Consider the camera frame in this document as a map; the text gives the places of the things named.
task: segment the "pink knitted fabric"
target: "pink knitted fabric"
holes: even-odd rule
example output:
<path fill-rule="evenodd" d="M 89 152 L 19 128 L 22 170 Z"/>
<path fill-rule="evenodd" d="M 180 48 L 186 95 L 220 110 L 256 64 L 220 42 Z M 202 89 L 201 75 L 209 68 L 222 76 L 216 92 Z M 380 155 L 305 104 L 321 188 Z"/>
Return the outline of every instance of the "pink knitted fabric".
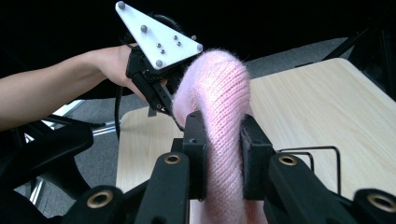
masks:
<path fill-rule="evenodd" d="M 251 114 L 249 76 L 232 54 L 213 49 L 196 59 L 184 75 L 173 102 L 177 122 L 185 126 L 193 111 L 203 114 L 207 152 L 206 198 L 193 201 L 197 223 L 267 223 L 262 202 L 243 199 L 240 123 Z"/>

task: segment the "human arm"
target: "human arm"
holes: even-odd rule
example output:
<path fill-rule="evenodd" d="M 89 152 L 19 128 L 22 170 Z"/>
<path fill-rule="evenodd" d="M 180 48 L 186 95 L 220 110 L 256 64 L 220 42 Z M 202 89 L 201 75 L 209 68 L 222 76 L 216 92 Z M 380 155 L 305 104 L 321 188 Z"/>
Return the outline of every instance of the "human arm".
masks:
<path fill-rule="evenodd" d="M 93 50 L 0 79 L 0 131 L 43 119 L 107 78 L 145 100 L 125 76 L 130 52 L 126 46 Z"/>

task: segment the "white triangular plate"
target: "white triangular plate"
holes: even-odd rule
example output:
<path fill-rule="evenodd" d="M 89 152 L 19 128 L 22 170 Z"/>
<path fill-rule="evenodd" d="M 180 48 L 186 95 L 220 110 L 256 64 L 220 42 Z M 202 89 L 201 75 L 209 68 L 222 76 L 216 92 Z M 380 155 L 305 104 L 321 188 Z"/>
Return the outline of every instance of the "white triangular plate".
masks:
<path fill-rule="evenodd" d="M 121 1 L 116 4 L 116 11 L 156 70 L 188 59 L 203 50 L 200 43 Z"/>

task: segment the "mounting hole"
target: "mounting hole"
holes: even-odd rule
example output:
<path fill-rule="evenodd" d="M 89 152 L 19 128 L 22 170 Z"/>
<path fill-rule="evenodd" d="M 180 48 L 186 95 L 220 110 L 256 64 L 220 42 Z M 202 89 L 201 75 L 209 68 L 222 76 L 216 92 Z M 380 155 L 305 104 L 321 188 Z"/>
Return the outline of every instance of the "mounting hole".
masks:
<path fill-rule="evenodd" d="M 113 192 L 108 189 L 93 194 L 87 201 L 90 208 L 100 208 L 113 200 Z"/>
<path fill-rule="evenodd" d="M 371 193 L 367 195 L 367 200 L 374 205 L 375 207 L 389 212 L 389 213 L 396 213 L 396 202 L 394 202 L 392 199 L 389 199 L 388 197 L 381 195 L 381 194 L 376 194 L 376 193 Z"/>
<path fill-rule="evenodd" d="M 181 158 L 178 155 L 169 155 L 164 160 L 168 164 L 177 164 L 181 161 Z"/>
<path fill-rule="evenodd" d="M 279 157 L 279 161 L 285 165 L 290 165 L 290 166 L 297 164 L 297 160 L 295 160 L 293 157 L 290 156 L 281 156 Z"/>

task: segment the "wooden table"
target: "wooden table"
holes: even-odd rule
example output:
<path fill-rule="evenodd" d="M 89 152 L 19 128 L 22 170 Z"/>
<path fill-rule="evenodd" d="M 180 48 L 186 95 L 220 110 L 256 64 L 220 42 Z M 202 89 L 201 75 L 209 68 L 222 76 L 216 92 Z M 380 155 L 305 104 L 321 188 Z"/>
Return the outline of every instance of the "wooden table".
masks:
<path fill-rule="evenodd" d="M 341 152 L 342 194 L 377 188 L 396 195 L 396 104 L 351 63 L 333 59 L 251 80 L 255 119 L 275 150 L 334 146 Z M 182 137 L 164 115 L 131 111 L 121 121 L 117 187 L 147 180 L 157 157 Z M 336 191 L 335 157 L 314 151 L 316 174 Z"/>

